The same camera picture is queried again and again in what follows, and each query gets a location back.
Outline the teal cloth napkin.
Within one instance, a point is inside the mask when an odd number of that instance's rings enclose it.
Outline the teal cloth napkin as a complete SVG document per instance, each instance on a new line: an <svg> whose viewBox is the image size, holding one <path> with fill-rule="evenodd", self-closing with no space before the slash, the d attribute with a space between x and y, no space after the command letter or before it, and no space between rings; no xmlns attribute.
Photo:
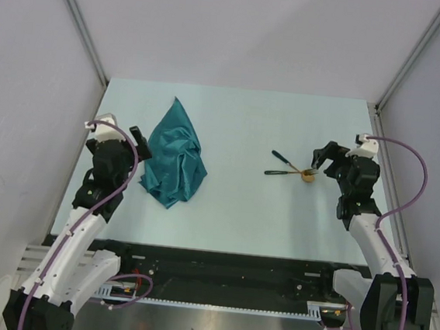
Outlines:
<svg viewBox="0 0 440 330"><path fill-rule="evenodd" d="M166 209L188 202L208 171L196 130L178 98L174 98L148 143L152 158L144 163L141 186Z"/></svg>

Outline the gold spoon green handle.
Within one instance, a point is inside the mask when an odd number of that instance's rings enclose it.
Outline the gold spoon green handle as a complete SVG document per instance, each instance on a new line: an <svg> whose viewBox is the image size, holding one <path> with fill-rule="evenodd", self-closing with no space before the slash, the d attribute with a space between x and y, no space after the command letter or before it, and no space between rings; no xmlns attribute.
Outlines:
<svg viewBox="0 0 440 330"><path fill-rule="evenodd" d="M312 172L306 172L306 171L302 171L302 172L285 172L285 171L276 171L276 170L265 170L264 171L265 175L298 175L302 181L304 182L308 182L308 183L312 183L315 180L315 174Z"/></svg>

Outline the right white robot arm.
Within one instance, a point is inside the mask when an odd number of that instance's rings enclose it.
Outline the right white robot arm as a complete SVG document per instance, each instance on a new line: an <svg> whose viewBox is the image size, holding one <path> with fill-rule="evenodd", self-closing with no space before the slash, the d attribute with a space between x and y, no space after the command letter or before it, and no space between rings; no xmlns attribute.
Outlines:
<svg viewBox="0 0 440 330"><path fill-rule="evenodd" d="M435 296L429 279L419 278L379 226L382 214L372 198L380 167L375 143L353 151L331 141L313 152L313 168L331 161L324 174L334 179L341 195L337 217L358 243L371 276L353 269L335 270L319 280L326 301L343 297L359 310L361 330L429 330Z"/></svg>

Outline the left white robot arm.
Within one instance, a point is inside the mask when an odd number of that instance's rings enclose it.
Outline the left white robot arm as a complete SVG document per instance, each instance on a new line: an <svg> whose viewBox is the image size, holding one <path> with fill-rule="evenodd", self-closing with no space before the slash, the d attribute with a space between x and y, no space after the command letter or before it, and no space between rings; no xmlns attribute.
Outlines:
<svg viewBox="0 0 440 330"><path fill-rule="evenodd" d="M75 194L63 230L31 276L12 290L3 311L8 330L71 330L81 308L109 278L127 278L133 261L100 250L88 262L88 248L123 200L140 159L151 158L138 127L127 135L111 114L86 123L92 167Z"/></svg>

